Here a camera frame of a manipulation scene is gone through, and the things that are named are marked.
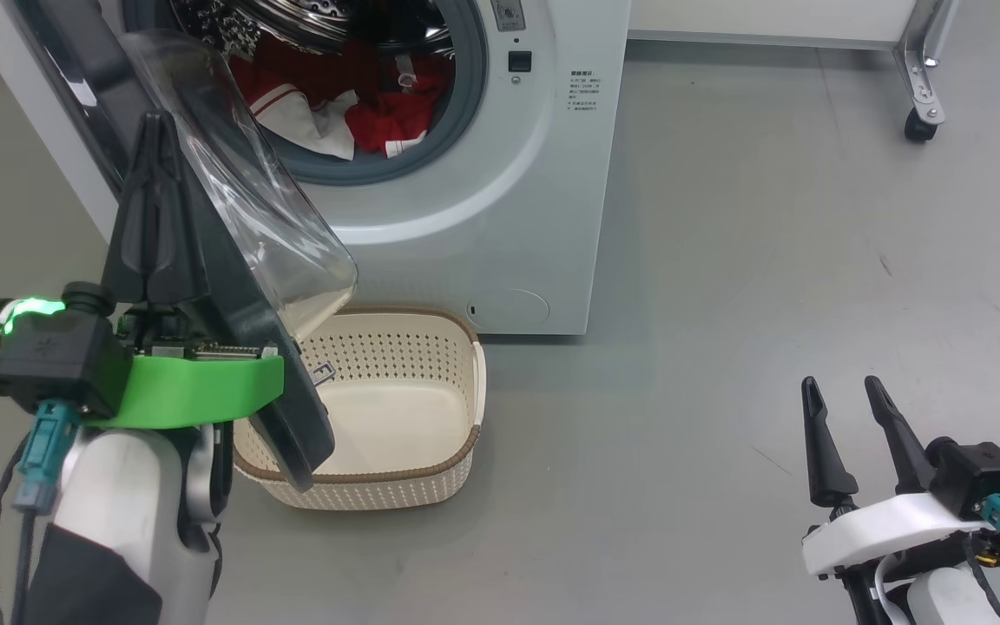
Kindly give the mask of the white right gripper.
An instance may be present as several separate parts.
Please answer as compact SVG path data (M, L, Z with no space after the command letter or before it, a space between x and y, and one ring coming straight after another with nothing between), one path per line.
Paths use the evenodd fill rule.
M838 515L802 538L803 563L811 576L940 541L957 531L989 528L983 519L962 521L927 493L934 468L925 458L924 446L878 377L865 377L865 391L874 422L885 434L897 476L897 495ZM801 400L810 502L821 508L853 505L859 491L857 479L839 455L826 423L828 407L813 376L801 381Z

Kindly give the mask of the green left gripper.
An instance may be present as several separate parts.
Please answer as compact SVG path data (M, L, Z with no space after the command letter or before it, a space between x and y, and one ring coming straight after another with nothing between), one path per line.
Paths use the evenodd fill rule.
M159 304L209 293L195 222L199 188L174 118L142 115L101 278L115 302L145 300L154 268ZM89 426L174 431L237 422L285 390L285 364L273 344L212 343L177 308L135 306L116 323L96 315L84 320L83 422Z

